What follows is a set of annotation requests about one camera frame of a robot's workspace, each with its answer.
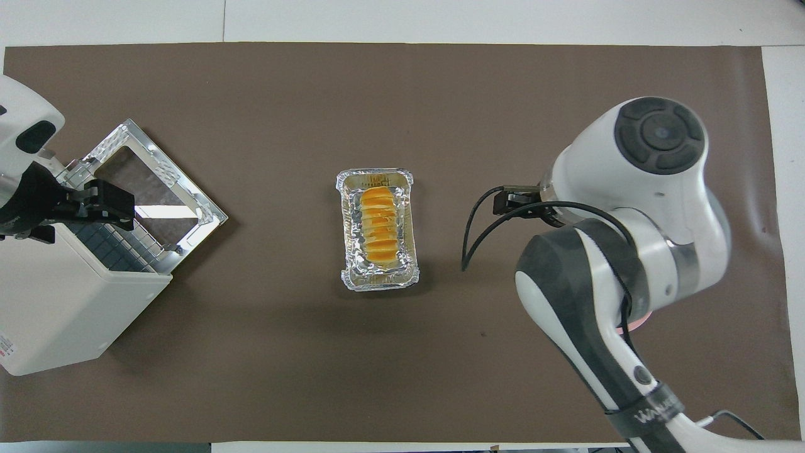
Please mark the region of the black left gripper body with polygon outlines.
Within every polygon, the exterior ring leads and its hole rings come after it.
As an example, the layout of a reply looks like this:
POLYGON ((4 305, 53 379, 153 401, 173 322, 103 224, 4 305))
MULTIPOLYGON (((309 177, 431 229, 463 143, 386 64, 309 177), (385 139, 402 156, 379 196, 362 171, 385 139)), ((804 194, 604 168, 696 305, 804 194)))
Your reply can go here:
POLYGON ((18 188, 1 209, 2 238, 28 238, 32 227, 49 225, 48 219, 68 200, 69 193, 70 189, 58 183, 45 166, 30 164, 22 173, 18 188))

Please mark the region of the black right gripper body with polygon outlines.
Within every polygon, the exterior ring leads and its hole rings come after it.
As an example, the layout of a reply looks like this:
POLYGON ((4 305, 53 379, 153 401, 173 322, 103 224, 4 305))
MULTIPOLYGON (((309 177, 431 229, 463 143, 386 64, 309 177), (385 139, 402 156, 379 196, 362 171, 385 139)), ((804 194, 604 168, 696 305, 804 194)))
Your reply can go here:
MULTIPOLYGON (((540 190, 536 186, 501 186, 500 191, 492 199, 492 214, 502 216, 523 208, 529 204, 543 203, 540 190)), ((516 217, 530 219, 539 218, 547 225, 564 225, 558 212, 551 206, 536 206, 523 210, 516 217)))

